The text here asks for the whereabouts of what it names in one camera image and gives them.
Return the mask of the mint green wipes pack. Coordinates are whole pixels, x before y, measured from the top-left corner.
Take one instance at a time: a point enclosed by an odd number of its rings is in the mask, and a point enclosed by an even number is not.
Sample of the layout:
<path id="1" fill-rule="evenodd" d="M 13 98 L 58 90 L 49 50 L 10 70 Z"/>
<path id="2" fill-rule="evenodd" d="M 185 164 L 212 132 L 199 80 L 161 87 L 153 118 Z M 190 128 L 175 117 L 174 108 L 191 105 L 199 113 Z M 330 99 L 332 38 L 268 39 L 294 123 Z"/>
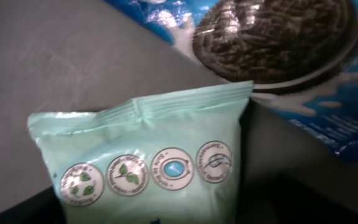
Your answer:
<path id="1" fill-rule="evenodd" d="M 234 223 L 240 117 L 253 83 L 131 99 L 100 112 L 32 114 L 67 223 Z"/>

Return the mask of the blue Oreo cookie pack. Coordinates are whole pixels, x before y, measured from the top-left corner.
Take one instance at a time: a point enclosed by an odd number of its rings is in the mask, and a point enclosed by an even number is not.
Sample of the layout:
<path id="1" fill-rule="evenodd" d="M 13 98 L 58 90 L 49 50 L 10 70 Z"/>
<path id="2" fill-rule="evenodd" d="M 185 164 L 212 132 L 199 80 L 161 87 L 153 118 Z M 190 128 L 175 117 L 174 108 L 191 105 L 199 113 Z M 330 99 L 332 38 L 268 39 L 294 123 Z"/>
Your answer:
<path id="1" fill-rule="evenodd" d="M 358 161 L 358 0 L 106 0 L 190 60 Z"/>

